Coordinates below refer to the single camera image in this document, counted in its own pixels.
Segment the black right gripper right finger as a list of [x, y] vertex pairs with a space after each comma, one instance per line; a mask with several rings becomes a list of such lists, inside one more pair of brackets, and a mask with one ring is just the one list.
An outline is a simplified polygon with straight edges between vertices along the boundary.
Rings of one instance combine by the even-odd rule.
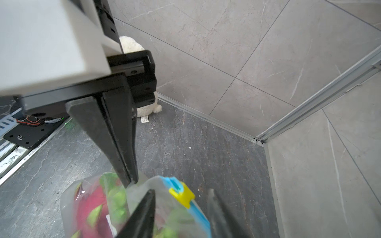
[[250, 237], [214, 189], [208, 191], [207, 218], [212, 238]]

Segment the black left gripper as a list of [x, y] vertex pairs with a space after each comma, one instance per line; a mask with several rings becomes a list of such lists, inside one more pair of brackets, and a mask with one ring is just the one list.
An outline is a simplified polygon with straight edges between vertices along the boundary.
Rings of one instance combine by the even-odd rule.
[[151, 52], [118, 35], [107, 1], [18, 1], [17, 102], [24, 115], [70, 115], [124, 187], [139, 181], [136, 117], [157, 112], [156, 85]]

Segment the zip-top bag with blue seal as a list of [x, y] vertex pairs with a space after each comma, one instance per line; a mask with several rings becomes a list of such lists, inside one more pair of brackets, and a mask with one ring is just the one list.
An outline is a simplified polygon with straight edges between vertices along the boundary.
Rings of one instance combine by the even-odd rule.
[[106, 172], [73, 182], [61, 195], [60, 210], [68, 238], [115, 238], [150, 190], [155, 191], [155, 238], [210, 238], [210, 223], [194, 193], [176, 177], [144, 177], [124, 187]]

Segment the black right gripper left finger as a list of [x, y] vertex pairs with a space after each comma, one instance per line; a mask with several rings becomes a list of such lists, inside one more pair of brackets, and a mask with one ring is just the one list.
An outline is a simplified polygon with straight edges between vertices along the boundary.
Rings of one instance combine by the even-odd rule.
[[147, 191], [116, 238], [152, 238], [155, 221], [155, 190]]

